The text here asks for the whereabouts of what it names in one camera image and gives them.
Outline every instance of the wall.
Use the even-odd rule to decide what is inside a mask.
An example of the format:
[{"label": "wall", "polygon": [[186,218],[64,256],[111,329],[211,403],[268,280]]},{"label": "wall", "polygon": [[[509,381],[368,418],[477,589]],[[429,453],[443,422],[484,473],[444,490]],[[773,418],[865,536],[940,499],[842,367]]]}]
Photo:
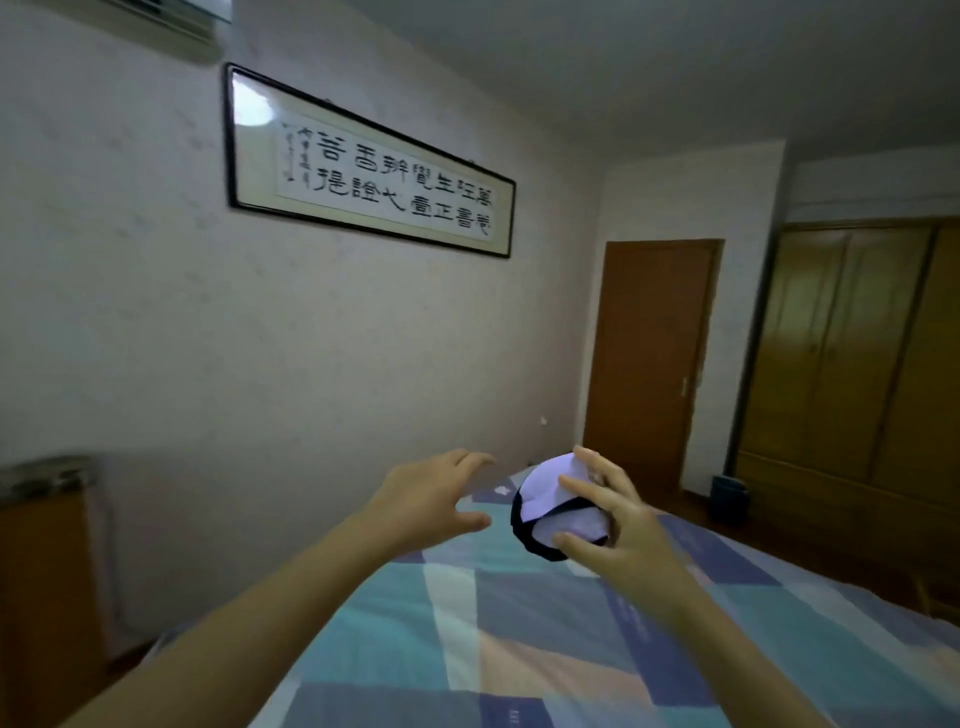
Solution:
[{"label": "wall", "polygon": [[104,456],[142,635],[319,537],[395,462],[465,446],[505,473],[574,430],[591,159],[356,12],[235,9],[230,60],[515,179],[514,256],[230,210],[217,65],[123,13],[115,34],[0,0],[0,461]]},{"label": "wall", "polygon": [[785,146],[775,141],[647,159],[614,168],[604,182],[578,436],[583,435],[586,419],[606,243],[694,238],[726,241],[682,475],[684,487],[698,493],[708,492],[710,478],[723,471],[727,456]]},{"label": "wall", "polygon": [[960,215],[960,144],[799,164],[787,222]]}]

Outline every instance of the wardrobe door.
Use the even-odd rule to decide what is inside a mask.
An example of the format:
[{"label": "wardrobe door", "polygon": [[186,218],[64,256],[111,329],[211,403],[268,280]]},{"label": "wardrobe door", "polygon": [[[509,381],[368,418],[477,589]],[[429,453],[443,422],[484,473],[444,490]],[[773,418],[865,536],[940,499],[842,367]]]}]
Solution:
[{"label": "wardrobe door", "polygon": [[937,236],[874,485],[960,506],[960,227]]},{"label": "wardrobe door", "polygon": [[808,467],[866,482],[929,236],[852,233],[810,405]]},{"label": "wardrobe door", "polygon": [[800,462],[845,231],[780,237],[740,447]]}]

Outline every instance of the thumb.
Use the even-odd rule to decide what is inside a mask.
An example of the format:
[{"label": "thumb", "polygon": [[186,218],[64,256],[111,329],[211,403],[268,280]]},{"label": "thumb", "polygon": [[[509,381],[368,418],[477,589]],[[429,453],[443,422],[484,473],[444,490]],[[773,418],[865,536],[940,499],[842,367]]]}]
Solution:
[{"label": "thumb", "polygon": [[581,566],[596,573],[600,572],[601,565],[610,555],[608,548],[595,546],[572,533],[555,533],[553,545]]},{"label": "thumb", "polygon": [[474,533],[488,528],[491,518],[483,511],[457,511],[456,522],[459,533]]}]

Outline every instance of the air conditioner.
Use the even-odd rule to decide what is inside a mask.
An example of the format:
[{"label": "air conditioner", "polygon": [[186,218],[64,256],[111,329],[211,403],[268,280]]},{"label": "air conditioner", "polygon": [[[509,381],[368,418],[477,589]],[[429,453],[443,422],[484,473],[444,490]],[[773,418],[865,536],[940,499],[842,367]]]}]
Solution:
[{"label": "air conditioner", "polygon": [[223,45],[233,20],[233,0],[105,0],[170,30]]}]

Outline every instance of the wooden wardrobe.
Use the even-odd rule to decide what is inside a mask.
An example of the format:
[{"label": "wooden wardrobe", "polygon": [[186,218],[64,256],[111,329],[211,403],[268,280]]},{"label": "wooden wardrobe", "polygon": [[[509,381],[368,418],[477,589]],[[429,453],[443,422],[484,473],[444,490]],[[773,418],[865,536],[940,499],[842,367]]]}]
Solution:
[{"label": "wooden wardrobe", "polygon": [[758,519],[960,584],[960,224],[780,237],[736,473]]}]

